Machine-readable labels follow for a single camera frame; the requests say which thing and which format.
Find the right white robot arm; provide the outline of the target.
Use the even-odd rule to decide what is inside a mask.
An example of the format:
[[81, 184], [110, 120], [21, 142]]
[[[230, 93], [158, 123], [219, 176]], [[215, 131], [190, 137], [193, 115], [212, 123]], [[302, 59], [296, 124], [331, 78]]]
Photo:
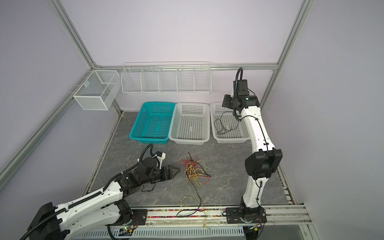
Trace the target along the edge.
[[268, 179], [276, 172], [282, 158], [282, 150], [277, 149], [267, 133], [260, 103], [256, 95], [250, 94], [247, 80], [243, 79], [243, 68], [237, 70], [233, 81], [233, 91], [225, 95], [222, 106], [232, 110], [239, 123], [245, 123], [249, 132], [252, 154], [245, 160], [248, 174], [246, 191], [234, 217], [242, 222], [263, 224], [266, 211], [261, 197]]

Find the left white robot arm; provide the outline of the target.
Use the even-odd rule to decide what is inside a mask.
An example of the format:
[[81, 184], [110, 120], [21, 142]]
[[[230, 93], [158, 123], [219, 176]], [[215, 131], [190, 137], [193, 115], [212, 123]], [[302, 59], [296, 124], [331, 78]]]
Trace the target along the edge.
[[163, 165], [164, 152], [153, 152], [153, 144], [142, 151], [130, 168], [114, 175], [100, 189], [60, 205], [47, 203], [40, 207], [23, 240], [70, 240], [102, 226], [145, 223], [146, 213], [134, 211], [126, 197], [144, 190], [144, 185], [172, 180], [181, 170]]

